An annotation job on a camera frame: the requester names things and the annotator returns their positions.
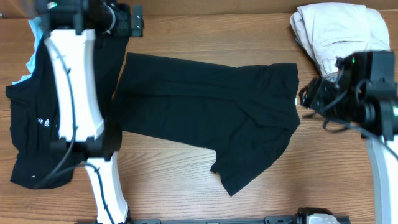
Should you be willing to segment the black t-shirt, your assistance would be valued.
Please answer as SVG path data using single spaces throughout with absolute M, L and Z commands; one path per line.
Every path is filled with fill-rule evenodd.
M 300 125 L 295 63 L 229 67 L 129 53 L 113 100 L 124 131 L 215 151 L 230 195 L 284 153 Z

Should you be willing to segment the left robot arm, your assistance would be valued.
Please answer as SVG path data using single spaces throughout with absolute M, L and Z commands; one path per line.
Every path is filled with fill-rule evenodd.
M 131 223 L 118 171 L 122 131 L 100 113 L 94 50 L 99 34 L 142 37 L 142 7 L 116 1 L 36 1 L 34 9 L 42 19 L 57 88 L 60 126 L 51 146 L 65 157 L 81 156 L 97 223 Z

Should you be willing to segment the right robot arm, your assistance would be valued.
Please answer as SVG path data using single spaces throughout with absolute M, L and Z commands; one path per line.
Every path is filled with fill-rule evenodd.
M 300 104 L 366 140 L 373 175 L 376 223 L 397 223 L 397 83 L 394 52 L 355 52 L 338 58 L 331 82 L 314 78 L 299 91 Z

